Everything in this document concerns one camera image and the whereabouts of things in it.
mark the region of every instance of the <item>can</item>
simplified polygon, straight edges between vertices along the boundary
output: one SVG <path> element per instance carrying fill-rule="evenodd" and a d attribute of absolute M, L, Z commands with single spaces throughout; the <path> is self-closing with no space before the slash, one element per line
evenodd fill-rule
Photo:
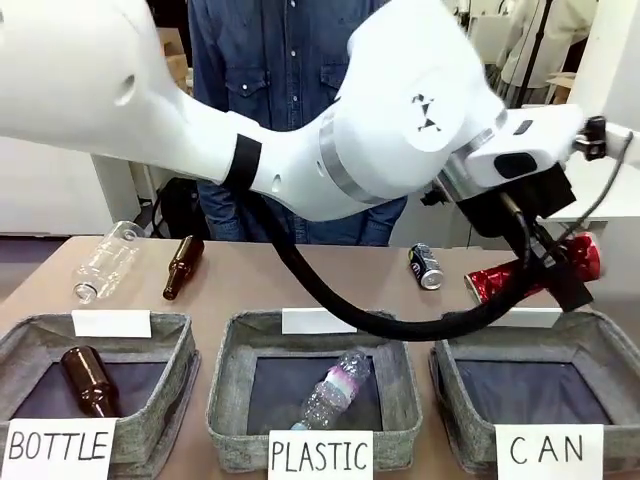
<path fill-rule="evenodd" d="M 416 243 L 409 250 L 409 265 L 425 290 L 437 290 L 442 285 L 444 274 L 431 249 L 424 243 Z"/>
<path fill-rule="evenodd" d="M 578 278 L 584 282 L 598 280 L 605 275 L 600 248 L 593 234 L 580 233 L 573 238 L 562 242 L 562 250 L 569 264 L 575 269 Z M 471 272 L 464 276 L 467 289 L 471 292 L 477 303 L 485 303 L 497 292 L 511 277 L 517 261 L 503 263 L 485 270 Z M 524 297 L 529 297 L 543 290 L 543 284 L 533 285 Z"/>

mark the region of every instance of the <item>plastic sign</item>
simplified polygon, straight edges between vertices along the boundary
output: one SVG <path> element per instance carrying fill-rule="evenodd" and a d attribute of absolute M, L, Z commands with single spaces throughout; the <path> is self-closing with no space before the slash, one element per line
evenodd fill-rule
<path fill-rule="evenodd" d="M 269 480 L 294 478 L 372 480 L 373 432 L 272 431 Z"/>

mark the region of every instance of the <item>floor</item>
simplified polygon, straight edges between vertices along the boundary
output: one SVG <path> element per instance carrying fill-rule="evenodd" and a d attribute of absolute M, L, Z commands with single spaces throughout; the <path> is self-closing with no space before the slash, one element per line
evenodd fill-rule
<path fill-rule="evenodd" d="M 63 243 L 58 238 L 0 237 L 0 303 Z"/>

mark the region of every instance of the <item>paper sign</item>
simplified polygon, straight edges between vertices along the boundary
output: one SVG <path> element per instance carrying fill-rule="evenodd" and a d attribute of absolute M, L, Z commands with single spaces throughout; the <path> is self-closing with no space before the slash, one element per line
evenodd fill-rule
<path fill-rule="evenodd" d="M 324 308 L 283 308 L 283 335 L 317 335 L 322 333 L 355 333 L 358 330 L 344 323 Z"/>
<path fill-rule="evenodd" d="M 269 480 L 372 480 L 373 432 L 285 430 L 269 434 Z"/>
<path fill-rule="evenodd" d="M 602 480 L 602 425 L 496 425 L 500 480 Z"/>
<path fill-rule="evenodd" d="M 551 328 L 562 315 L 561 308 L 514 307 L 490 327 Z"/>
<path fill-rule="evenodd" d="M 76 337 L 151 338 L 149 310 L 73 310 Z"/>
<path fill-rule="evenodd" d="M 2 480 L 106 479 L 115 426 L 115 418 L 11 420 Z"/>

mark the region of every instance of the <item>bottle label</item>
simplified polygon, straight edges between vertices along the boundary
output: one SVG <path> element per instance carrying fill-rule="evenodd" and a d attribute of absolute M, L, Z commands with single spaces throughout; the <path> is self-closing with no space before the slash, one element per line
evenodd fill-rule
<path fill-rule="evenodd" d="M 353 400 L 358 394 L 358 386 L 353 379 L 340 367 L 335 366 L 329 369 L 326 382 L 332 383 L 344 396 Z"/>

